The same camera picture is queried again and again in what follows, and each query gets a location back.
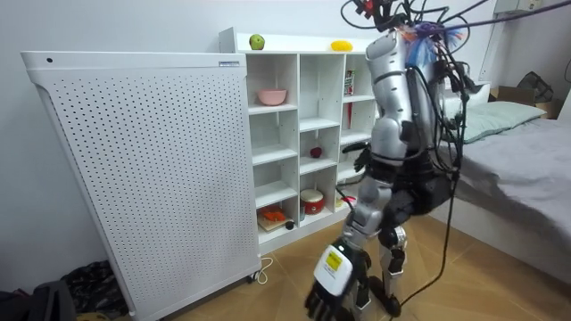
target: green apple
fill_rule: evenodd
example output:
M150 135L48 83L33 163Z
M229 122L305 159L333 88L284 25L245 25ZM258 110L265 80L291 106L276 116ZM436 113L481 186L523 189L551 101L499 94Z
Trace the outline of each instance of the green apple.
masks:
M252 35L250 37L250 47L252 48L252 50L261 50L264 48L265 44L266 40L264 40L264 37L258 34Z

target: label sticker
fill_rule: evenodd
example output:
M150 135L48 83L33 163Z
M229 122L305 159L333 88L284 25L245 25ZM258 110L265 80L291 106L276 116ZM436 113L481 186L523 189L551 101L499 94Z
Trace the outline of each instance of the label sticker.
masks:
M220 67L240 67L240 62L218 62Z
M337 272L337 269L339 268L339 266L341 265L342 262L343 262L343 260L341 258L339 258L337 256L337 254L333 253L332 251L329 252L329 255L327 255L326 263L335 272Z

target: gray bedsheet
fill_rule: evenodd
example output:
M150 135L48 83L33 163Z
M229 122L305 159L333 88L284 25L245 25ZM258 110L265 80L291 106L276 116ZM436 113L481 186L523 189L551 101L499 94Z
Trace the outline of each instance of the gray bedsheet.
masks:
M458 196L571 251L571 127L536 119L464 147Z

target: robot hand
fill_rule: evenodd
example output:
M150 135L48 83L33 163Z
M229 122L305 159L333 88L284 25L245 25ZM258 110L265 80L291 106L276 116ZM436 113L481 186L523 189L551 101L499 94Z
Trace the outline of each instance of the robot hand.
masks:
M352 249L343 238L329 245L315 267L315 283L305 300L308 317L318 321L343 320L343 300L359 278L366 277L364 251Z

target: white perforated panel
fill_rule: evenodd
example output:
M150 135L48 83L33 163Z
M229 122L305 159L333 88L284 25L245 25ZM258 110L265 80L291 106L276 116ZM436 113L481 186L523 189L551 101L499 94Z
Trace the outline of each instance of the white perforated panel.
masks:
M258 262L244 76L74 70L43 84L137 319Z

